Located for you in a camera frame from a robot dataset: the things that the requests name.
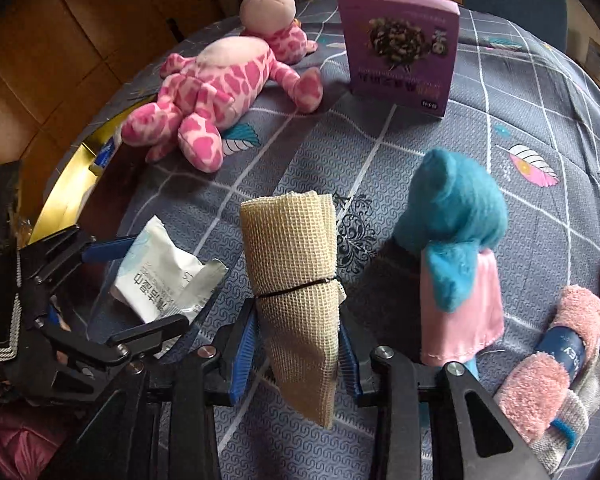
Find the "gold metal tin box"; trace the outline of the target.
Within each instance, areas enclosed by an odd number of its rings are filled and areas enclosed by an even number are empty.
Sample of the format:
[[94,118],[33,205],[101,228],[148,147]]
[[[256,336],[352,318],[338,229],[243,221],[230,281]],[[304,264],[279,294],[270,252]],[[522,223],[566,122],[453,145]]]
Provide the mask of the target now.
[[149,93],[113,118],[99,122],[97,128],[76,147],[50,189],[28,239],[29,244],[73,226],[78,221],[97,181],[121,145],[121,125],[133,110],[155,97],[155,93]]

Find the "grey checked bed sheet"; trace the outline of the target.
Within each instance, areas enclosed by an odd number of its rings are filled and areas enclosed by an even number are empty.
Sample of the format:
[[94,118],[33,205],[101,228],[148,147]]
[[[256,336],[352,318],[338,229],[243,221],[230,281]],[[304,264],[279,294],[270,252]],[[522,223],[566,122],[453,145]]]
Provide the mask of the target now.
[[418,281],[390,237],[422,155],[462,152],[491,171],[508,208],[496,248],[505,330],[478,359],[484,388],[497,389],[542,337],[564,286],[600,287],[600,88],[520,25],[463,10],[448,107],[435,118],[354,96],[337,0],[303,1],[298,10],[318,42],[303,61],[323,76],[315,114],[297,113],[269,84],[245,116],[245,146],[211,176],[179,152],[148,164],[143,151],[124,146],[95,184],[80,225],[106,240],[156,217],[175,244],[225,263],[206,324],[174,348],[183,354],[232,322],[249,295],[240,204],[289,191],[330,193],[348,308],[382,344],[418,356],[410,308]]

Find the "beige mesh cloth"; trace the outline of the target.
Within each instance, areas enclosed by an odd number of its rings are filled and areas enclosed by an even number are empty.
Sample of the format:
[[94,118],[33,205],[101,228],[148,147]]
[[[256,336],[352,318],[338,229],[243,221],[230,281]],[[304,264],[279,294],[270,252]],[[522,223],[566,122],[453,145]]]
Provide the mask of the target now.
[[310,191],[246,200],[240,226],[268,359],[284,400],[332,426],[338,378],[337,226],[332,196]]

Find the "grey knitted glove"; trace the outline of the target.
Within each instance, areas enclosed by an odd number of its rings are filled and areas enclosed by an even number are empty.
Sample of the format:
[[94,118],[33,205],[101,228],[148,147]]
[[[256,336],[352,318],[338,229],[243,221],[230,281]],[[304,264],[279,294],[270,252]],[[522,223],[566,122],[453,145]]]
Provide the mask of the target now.
[[549,474],[554,474],[568,451],[588,431],[600,409],[600,353],[592,359],[567,390],[565,401],[542,437],[530,448]]

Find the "wooden wardrobe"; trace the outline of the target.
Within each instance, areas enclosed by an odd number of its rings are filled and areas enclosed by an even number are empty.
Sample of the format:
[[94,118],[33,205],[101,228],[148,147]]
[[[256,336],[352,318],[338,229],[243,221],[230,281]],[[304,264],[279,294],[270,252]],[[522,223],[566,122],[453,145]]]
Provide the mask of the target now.
[[0,164],[22,165],[35,220],[83,129],[150,62],[237,0],[0,0]]

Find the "pink rolled socks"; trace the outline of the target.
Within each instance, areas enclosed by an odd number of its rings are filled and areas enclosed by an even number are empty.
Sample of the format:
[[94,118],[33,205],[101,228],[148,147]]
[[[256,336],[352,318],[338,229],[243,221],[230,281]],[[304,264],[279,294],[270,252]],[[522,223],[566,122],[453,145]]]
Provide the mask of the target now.
[[600,348],[600,298],[579,285],[562,289],[557,310],[535,352],[495,393],[498,407],[529,444],[556,422],[567,391]]

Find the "purple cardboard box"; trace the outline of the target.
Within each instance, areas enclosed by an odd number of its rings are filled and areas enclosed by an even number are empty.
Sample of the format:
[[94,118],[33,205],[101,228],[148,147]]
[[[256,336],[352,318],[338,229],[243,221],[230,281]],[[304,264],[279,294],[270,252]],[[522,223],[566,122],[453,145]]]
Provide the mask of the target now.
[[454,73],[460,7],[453,0],[338,0],[351,90],[437,117]]

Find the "white tissue packet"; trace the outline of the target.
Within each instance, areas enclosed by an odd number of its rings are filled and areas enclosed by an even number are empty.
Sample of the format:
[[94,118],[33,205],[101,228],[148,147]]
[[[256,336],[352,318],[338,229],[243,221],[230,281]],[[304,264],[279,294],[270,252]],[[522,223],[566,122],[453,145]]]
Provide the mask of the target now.
[[171,315],[192,322],[219,286],[227,267],[176,247],[158,217],[140,231],[119,266],[110,292],[145,323]]

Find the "pink spotted plush toy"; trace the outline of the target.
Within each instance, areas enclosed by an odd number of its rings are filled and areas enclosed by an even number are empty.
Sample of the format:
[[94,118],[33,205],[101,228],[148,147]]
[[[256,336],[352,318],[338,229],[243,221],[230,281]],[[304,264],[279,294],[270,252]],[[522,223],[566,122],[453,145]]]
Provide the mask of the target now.
[[195,168],[212,174],[224,160],[221,133],[248,112],[268,81],[282,87],[299,112],[317,109],[320,70],[292,68],[317,50],[296,18],[296,0],[244,0],[239,18],[240,35],[216,40],[193,58],[166,58],[157,99],[125,118],[123,143],[147,146],[148,162],[180,148]]

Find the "blue plush toy pink dress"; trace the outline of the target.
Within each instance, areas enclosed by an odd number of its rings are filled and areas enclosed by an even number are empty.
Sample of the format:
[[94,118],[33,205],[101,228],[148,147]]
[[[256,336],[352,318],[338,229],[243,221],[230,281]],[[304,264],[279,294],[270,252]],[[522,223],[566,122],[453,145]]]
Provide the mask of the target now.
[[424,364],[457,361],[477,375],[477,354],[503,335],[494,249],[507,223],[503,194],[475,159],[442,148],[425,154],[392,234],[420,260]]

